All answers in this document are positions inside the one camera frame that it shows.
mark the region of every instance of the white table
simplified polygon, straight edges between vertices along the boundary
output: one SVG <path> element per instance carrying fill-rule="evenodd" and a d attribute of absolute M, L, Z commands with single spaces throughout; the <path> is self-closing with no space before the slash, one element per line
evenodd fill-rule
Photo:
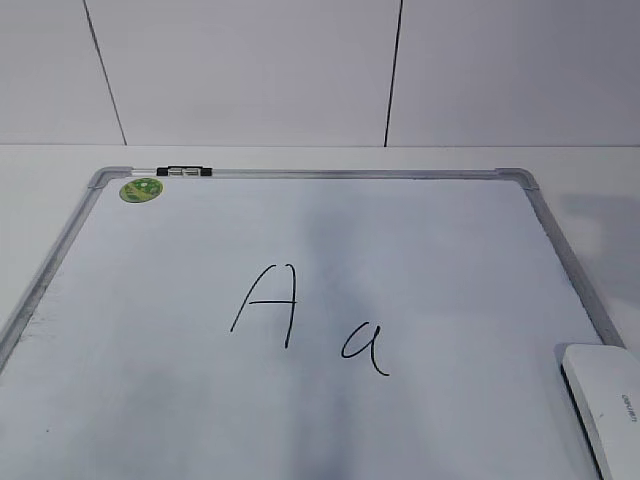
<path fill-rule="evenodd" d="M 91 175 L 112 165 L 530 170 L 627 346 L 640 355 L 638 148 L 0 146 L 0 325 Z"/>

